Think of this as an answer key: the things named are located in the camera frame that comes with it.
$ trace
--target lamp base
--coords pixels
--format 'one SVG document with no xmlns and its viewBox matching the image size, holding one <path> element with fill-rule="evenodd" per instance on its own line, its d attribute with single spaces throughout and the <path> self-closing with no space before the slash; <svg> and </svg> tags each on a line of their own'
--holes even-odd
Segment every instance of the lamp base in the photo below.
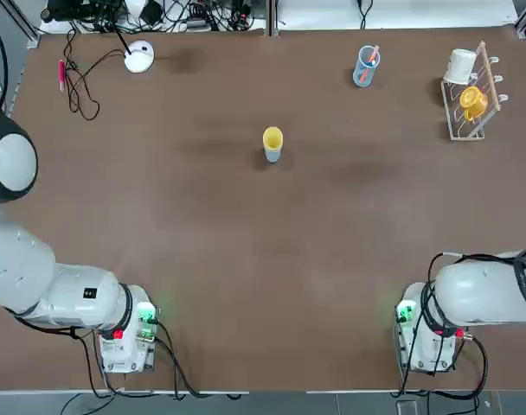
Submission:
<svg viewBox="0 0 526 415">
<path fill-rule="evenodd" d="M 134 41 L 128 47 L 131 54 L 125 52 L 125 66 L 132 73 L 142 73 L 150 69 L 155 60 L 155 52 L 148 41 Z"/>
</svg>

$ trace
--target orange cup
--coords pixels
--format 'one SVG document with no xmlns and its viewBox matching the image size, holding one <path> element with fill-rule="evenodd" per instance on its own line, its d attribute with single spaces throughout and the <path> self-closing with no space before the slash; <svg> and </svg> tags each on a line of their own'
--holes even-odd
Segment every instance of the orange cup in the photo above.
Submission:
<svg viewBox="0 0 526 415">
<path fill-rule="evenodd" d="M 465 119 L 473 121 L 480 117 L 488 108 L 488 97 L 475 86 L 468 86 L 461 93 L 459 103 L 464 110 Z"/>
</svg>

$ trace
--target gray floor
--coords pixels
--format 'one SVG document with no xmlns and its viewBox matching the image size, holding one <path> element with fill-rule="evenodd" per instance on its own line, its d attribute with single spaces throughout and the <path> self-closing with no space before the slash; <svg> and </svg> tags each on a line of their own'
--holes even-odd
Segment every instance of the gray floor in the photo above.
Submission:
<svg viewBox="0 0 526 415">
<path fill-rule="evenodd" d="M 57 415 L 73 394 L 27 394 L 0 396 L 0 415 Z M 425 398 L 393 399 L 387 393 L 250 393 L 240 400 L 225 396 L 206 399 L 187 397 L 176 402 L 167 396 L 148 399 L 117 398 L 99 415 L 396 415 L 399 401 L 414 400 L 420 415 L 427 415 Z M 93 395 L 75 399 L 63 415 L 81 415 L 100 405 Z M 453 402 L 438 396 L 430 399 L 431 415 L 448 415 L 472 409 L 471 402 Z M 526 415 L 526 393 L 482 393 L 480 415 Z"/>
<path fill-rule="evenodd" d="M 0 36 L 2 36 L 3 44 L 6 49 L 8 57 L 8 92 L 6 98 L 6 105 L 10 112 L 12 107 L 12 100 L 15 96 L 15 90 L 21 80 L 21 72 L 24 66 L 24 61 L 27 56 L 27 36 L 15 25 L 11 18 L 5 13 L 2 6 L 0 6 Z M 0 51 L 0 73 L 3 77 L 3 63 L 2 53 Z"/>
</svg>

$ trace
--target green led light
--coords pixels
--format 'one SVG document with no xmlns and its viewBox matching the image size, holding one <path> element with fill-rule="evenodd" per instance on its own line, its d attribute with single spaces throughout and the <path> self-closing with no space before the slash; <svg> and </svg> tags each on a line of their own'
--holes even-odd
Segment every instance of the green led light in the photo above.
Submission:
<svg viewBox="0 0 526 415">
<path fill-rule="evenodd" d="M 413 310 L 415 302 L 411 300 L 403 300 L 397 306 L 397 314 L 400 322 L 409 322 L 413 319 Z"/>
</svg>

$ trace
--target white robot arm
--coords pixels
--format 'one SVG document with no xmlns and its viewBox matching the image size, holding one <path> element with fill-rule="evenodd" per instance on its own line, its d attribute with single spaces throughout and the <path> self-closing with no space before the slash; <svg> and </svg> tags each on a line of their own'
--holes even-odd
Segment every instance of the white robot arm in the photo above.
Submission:
<svg viewBox="0 0 526 415">
<path fill-rule="evenodd" d="M 25 196 L 38 172 L 26 131 L 0 108 L 0 203 Z M 51 248 L 0 211 L 0 305 L 20 321 L 96 329 L 107 372 L 153 367 L 157 309 L 112 272 L 55 262 Z"/>
<path fill-rule="evenodd" d="M 442 268 L 431 284 L 411 284 L 395 308 L 402 372 L 407 365 L 412 371 L 449 371 L 462 328 L 526 322 L 526 251 L 444 255 L 463 260 Z"/>
<path fill-rule="evenodd" d="M 55 262 L 51 248 L 0 212 L 0 305 L 33 323 L 97 329 L 104 369 L 153 367 L 157 310 L 112 272 Z"/>
</svg>

